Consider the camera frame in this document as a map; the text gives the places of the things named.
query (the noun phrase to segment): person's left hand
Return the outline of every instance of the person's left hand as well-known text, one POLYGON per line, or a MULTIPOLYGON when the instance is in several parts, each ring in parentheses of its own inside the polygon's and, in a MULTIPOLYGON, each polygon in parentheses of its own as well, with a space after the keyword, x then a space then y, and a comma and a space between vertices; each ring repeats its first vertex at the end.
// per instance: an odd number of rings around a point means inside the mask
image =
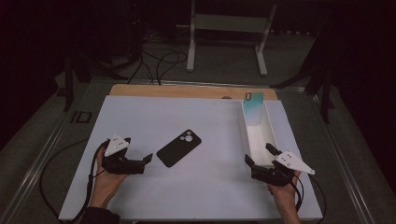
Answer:
POLYGON ((97 155, 96 174, 99 175, 95 178, 90 207, 107 208, 108 203, 117 193, 122 181, 128 176, 113 175, 102 167, 102 158, 105 154, 105 148, 106 147, 102 147, 97 155))

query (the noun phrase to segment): black smartphone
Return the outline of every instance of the black smartphone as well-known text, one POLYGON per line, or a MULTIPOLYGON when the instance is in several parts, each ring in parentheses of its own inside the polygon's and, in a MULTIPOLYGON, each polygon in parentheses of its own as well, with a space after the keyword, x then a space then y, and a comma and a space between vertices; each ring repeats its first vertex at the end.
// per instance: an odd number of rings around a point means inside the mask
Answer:
POLYGON ((168 145, 161 148, 157 152, 157 156, 165 166, 172 167, 184 156, 189 154, 189 152, 200 145, 201 142, 201 138, 199 138, 192 130, 187 130, 176 137, 168 145))

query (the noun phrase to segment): white box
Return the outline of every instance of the white box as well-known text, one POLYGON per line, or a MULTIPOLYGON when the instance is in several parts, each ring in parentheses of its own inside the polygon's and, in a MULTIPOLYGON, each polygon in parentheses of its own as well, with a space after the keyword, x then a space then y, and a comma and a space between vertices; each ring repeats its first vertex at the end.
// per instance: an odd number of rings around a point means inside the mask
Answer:
POLYGON ((272 161, 275 159, 275 156, 265 148, 267 143, 277 148, 271 119, 269 118, 265 101, 262 102, 262 117, 258 125, 247 125, 244 102, 242 102, 241 106, 242 113, 239 117, 239 126, 245 153, 255 161, 256 165, 266 168, 274 167, 272 161))

